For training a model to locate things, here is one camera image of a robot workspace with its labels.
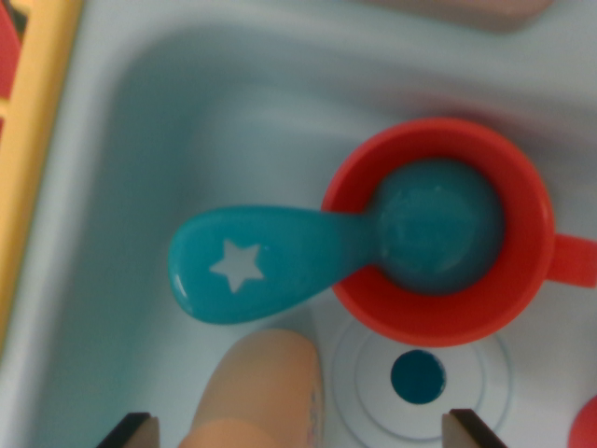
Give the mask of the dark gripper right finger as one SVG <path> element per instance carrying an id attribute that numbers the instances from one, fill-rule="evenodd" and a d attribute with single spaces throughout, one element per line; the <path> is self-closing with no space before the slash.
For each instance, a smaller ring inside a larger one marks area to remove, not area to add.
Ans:
<path id="1" fill-rule="evenodd" d="M 443 448 L 506 448 L 472 409 L 452 409 L 441 418 Z"/>

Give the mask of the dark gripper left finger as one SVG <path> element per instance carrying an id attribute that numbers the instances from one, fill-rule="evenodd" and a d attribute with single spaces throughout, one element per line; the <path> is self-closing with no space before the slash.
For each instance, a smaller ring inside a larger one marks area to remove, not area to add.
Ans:
<path id="1" fill-rule="evenodd" d="M 160 422 L 150 413 L 127 413 L 97 448 L 159 448 Z"/>

